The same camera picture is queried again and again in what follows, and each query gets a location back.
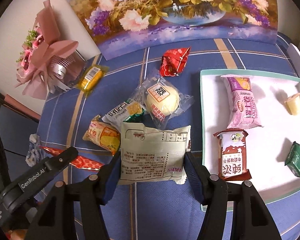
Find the white wall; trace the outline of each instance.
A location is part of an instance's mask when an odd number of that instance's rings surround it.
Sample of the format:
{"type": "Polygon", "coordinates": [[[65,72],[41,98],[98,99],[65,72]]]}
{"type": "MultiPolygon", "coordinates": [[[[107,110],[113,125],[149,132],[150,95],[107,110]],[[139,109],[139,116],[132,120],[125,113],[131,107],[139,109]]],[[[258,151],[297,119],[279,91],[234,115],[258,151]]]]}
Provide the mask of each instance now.
{"type": "MultiPolygon", "coordinates": [[[[45,0],[13,0],[0,19],[0,92],[9,94],[20,103],[41,114],[43,100],[23,96],[22,87],[14,88],[16,63],[27,31],[33,26],[37,12],[45,0]]],[[[63,38],[79,41],[78,50],[86,59],[99,50],[66,0],[51,0],[58,15],[58,25],[63,38]]],[[[292,0],[278,0],[279,31],[288,35],[295,43],[300,41],[300,11],[292,0]]]]}

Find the barcode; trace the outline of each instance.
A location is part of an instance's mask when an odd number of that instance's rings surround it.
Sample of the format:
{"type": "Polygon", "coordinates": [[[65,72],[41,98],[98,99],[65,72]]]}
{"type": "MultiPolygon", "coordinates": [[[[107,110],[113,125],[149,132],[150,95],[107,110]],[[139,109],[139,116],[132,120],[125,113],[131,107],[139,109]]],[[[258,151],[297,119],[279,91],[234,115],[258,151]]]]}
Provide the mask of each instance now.
{"type": "Polygon", "coordinates": [[[92,69],[90,69],[90,70],[88,71],[88,73],[86,74],[86,76],[85,76],[84,78],[87,79],[87,80],[89,80],[89,81],[91,81],[91,80],[94,78],[94,76],[95,76],[99,71],[100,71],[99,68],[93,67],[92,69]]]}

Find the canvas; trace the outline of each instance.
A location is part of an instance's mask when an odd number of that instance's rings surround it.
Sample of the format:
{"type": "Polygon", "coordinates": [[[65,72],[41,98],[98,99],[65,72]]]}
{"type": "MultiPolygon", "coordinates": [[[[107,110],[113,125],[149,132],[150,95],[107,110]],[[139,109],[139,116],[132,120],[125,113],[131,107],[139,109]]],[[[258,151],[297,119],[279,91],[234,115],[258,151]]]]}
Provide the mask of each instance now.
{"type": "Polygon", "coordinates": [[[274,44],[277,36],[276,0],[68,2],[107,60],[175,41],[231,38],[274,44]]]}

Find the blue tablecloth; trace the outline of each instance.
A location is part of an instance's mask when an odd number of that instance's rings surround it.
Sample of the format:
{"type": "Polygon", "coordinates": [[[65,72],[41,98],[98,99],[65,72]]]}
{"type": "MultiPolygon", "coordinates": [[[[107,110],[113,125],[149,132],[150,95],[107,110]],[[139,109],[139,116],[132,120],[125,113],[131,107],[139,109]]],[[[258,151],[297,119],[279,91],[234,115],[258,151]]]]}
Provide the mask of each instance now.
{"type": "MultiPolygon", "coordinates": [[[[191,46],[184,72],[168,80],[182,93],[193,95],[195,103],[184,114],[171,119],[167,129],[191,125],[192,151],[201,163],[200,70],[238,68],[296,76],[286,54],[289,43],[289,38],[279,33],[275,45],[246,40],[205,39],[141,49],[109,61],[102,56],[93,58],[90,63],[94,60],[109,66],[109,73],[88,98],[80,96],[79,90],[72,89],[48,100],[38,134],[44,146],[62,149],[74,146],[81,155],[109,163],[112,158],[110,152],[82,140],[90,120],[97,114],[106,114],[126,100],[146,76],[160,67],[161,56],[167,49],[191,46]]],[[[145,125],[154,126],[149,116],[145,125]]],[[[91,173],[70,166],[67,172],[58,175],[45,188],[45,193],[57,180],[75,183],[91,173]]],[[[267,206],[282,239],[295,240],[300,234],[300,191],[267,206]]],[[[189,183],[176,185],[173,181],[118,186],[114,198],[102,207],[102,212],[109,236],[114,240],[195,240],[205,214],[194,199],[189,183]]],[[[84,240],[79,203],[75,204],[75,216],[78,238],[84,240]]],[[[227,212],[224,240],[230,238],[231,223],[232,212],[227,212]]]]}

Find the tray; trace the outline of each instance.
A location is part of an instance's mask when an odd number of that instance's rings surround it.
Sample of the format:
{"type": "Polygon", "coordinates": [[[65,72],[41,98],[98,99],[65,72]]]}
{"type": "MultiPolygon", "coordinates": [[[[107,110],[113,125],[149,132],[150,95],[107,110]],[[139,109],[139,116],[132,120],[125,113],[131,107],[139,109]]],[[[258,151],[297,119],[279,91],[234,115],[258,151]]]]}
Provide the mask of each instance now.
{"type": "Polygon", "coordinates": [[[300,92],[298,77],[258,70],[202,70],[202,165],[211,174],[218,174],[218,140],[213,134],[225,130],[230,117],[226,87],[220,78],[225,74],[250,76],[257,109],[264,125],[263,128],[246,130],[249,134],[246,138],[247,168],[252,175],[251,182],[266,203],[299,191],[300,178],[284,166],[293,141],[300,144],[300,114],[290,115],[284,105],[287,96],[300,92]]]}

